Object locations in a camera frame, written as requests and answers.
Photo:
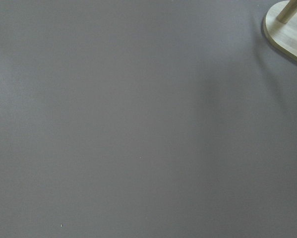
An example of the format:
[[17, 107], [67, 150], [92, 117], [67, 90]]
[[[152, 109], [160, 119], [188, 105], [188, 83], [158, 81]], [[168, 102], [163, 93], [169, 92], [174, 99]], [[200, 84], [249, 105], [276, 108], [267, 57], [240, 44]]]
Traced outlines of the wooden cup storage rack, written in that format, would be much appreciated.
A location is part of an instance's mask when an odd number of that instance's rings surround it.
[[263, 19], [263, 32], [273, 47], [297, 62], [297, 0], [271, 6]]

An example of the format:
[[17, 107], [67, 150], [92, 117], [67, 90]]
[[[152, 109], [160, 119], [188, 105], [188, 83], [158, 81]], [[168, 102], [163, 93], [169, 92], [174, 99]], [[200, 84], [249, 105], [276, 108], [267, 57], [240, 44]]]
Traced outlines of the brown table mat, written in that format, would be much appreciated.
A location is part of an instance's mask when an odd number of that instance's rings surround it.
[[297, 238], [273, 5], [0, 0], [0, 238]]

